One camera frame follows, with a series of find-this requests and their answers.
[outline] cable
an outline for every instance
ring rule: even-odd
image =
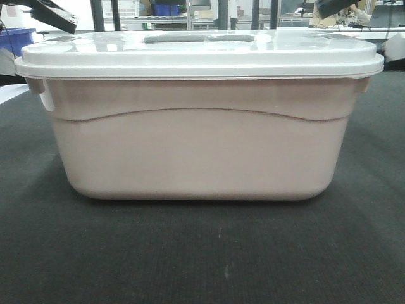
[[[387,35],[385,35],[385,40],[388,40],[388,36],[390,34],[390,26],[391,26],[391,22],[392,22],[392,7],[393,5],[390,5],[390,16],[389,16],[389,21],[388,21],[388,29],[387,29]]]
[[[1,22],[1,27],[6,30],[6,35],[7,35],[7,37],[8,37],[8,41],[9,41],[9,43],[10,43],[11,52],[13,53],[14,59],[16,59],[17,56],[16,56],[16,54],[15,54],[15,52],[14,52],[13,41],[11,41],[11,36],[10,36],[10,34],[9,34],[9,32],[8,32],[7,26],[4,24],[4,22],[3,22],[1,19],[0,19],[0,22]]]

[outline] blue box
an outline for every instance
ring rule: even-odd
[[[34,28],[16,27],[2,30],[0,33],[0,49],[5,48],[10,52],[14,51],[16,56],[21,56],[21,49],[34,43],[32,32],[35,32]]]
[[[155,16],[178,16],[177,5],[154,4],[153,15]]]

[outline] white box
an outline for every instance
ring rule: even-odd
[[[106,199],[301,200],[330,183],[376,47],[318,31],[103,32],[23,49],[68,179]]]
[[[387,62],[405,58],[405,33],[399,32],[385,42],[385,55]]]

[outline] dark gray carpet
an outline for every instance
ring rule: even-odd
[[[38,97],[0,106],[0,303],[405,303],[404,72],[373,78],[303,202],[98,201]]]

